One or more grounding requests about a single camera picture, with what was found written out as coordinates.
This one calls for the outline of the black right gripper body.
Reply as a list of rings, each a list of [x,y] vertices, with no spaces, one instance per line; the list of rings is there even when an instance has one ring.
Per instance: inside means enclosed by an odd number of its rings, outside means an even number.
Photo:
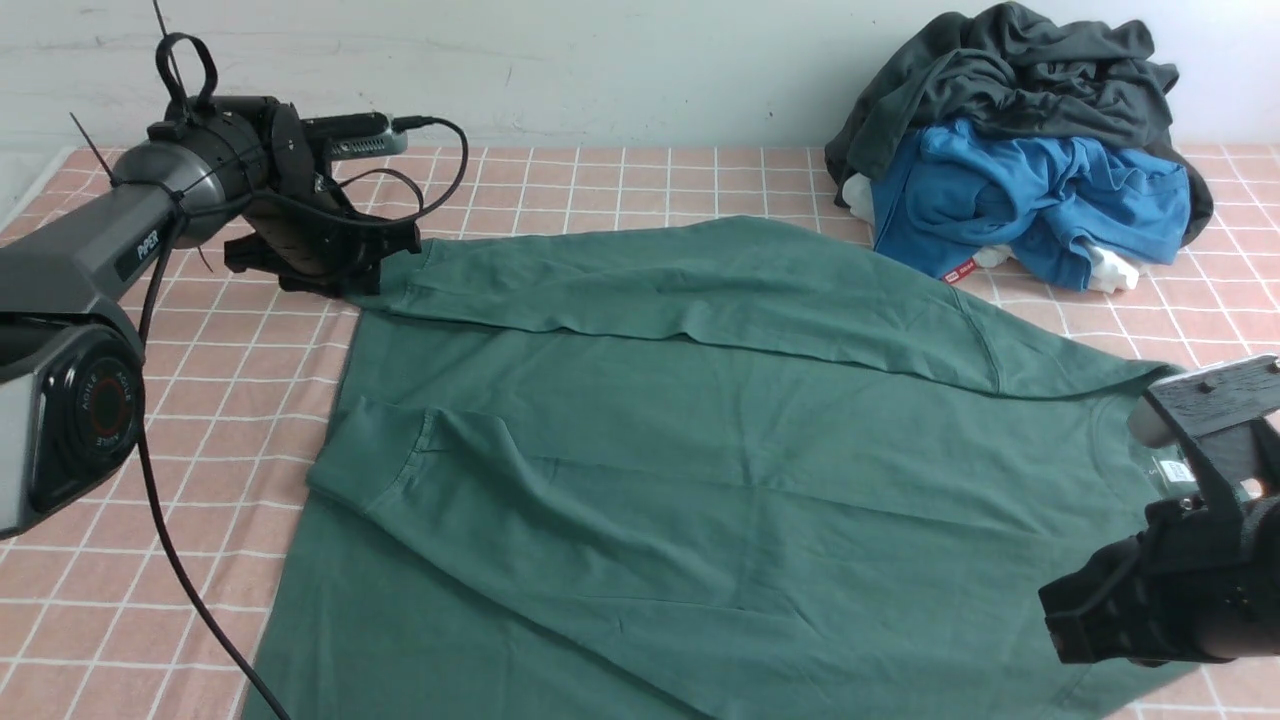
[[[1147,528],[1039,589],[1062,664],[1229,664],[1279,651],[1277,497],[1233,511],[1198,496],[1146,510]]]

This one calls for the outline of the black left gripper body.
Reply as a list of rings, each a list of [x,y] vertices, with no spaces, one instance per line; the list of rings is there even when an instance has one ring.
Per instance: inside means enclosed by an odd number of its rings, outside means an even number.
[[[419,215],[360,211],[347,184],[305,138],[296,108],[270,96],[183,97],[150,127],[152,158],[170,158],[150,179],[175,200],[151,234],[150,254],[200,246],[229,220],[247,236],[224,246],[233,272],[264,272],[288,292],[340,297],[376,293],[381,263],[419,252]]]

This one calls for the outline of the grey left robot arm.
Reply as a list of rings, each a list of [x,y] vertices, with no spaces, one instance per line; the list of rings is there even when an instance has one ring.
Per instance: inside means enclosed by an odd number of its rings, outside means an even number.
[[[303,119],[269,96],[178,97],[115,164],[109,190],[4,246],[1,532],[26,533],[132,454],[145,350],[120,301],[166,252],[236,218],[230,272],[287,292],[374,293],[383,259],[420,249],[410,220],[358,211],[332,164],[406,150],[425,117]]]

